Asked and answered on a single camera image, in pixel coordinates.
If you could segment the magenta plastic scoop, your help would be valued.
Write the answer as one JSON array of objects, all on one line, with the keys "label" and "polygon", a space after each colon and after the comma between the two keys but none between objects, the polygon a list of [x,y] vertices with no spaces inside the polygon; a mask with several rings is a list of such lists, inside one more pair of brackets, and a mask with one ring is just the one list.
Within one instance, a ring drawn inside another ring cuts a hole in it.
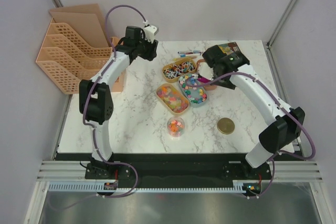
[{"label": "magenta plastic scoop", "polygon": [[211,80],[208,80],[208,79],[206,79],[206,78],[204,78],[202,76],[199,76],[197,79],[201,83],[205,83],[206,85],[210,85]]}]

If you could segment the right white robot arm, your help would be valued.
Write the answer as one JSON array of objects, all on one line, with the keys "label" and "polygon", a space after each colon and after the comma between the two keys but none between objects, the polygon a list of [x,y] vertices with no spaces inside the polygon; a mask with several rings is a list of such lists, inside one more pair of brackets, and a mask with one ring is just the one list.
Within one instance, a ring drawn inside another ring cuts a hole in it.
[{"label": "right white robot arm", "polygon": [[242,52],[225,53],[221,45],[215,45],[206,49],[202,57],[212,71],[211,83],[228,89],[238,88],[267,125],[258,136],[259,142],[246,155],[247,162],[240,166],[245,178],[254,178],[260,165],[300,136],[305,112],[300,107],[294,109],[269,90]]}]

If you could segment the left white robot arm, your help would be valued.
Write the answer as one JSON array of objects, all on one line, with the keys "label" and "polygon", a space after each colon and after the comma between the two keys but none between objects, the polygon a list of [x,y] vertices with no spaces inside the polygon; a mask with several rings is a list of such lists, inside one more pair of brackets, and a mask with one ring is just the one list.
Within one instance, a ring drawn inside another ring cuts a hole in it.
[{"label": "left white robot arm", "polygon": [[143,28],[128,26],[125,36],[112,47],[111,56],[102,69],[90,80],[79,83],[79,111],[83,124],[91,128],[92,158],[100,161],[97,173],[103,178],[111,178],[115,173],[115,165],[108,161],[113,154],[109,139],[109,120],[113,114],[112,87],[137,57],[147,61],[156,57],[158,41],[155,35],[158,31],[154,25]]}]

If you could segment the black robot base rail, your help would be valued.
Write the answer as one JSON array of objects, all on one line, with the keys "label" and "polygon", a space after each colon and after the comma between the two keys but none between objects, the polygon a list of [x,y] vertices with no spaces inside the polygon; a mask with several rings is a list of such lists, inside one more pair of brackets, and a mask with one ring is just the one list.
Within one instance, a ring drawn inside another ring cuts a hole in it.
[{"label": "black robot base rail", "polygon": [[234,180],[269,180],[271,165],[252,168],[244,153],[135,154],[116,153],[115,165],[94,161],[88,153],[57,154],[57,161],[76,161],[85,179],[116,179],[122,185],[229,186]]}]

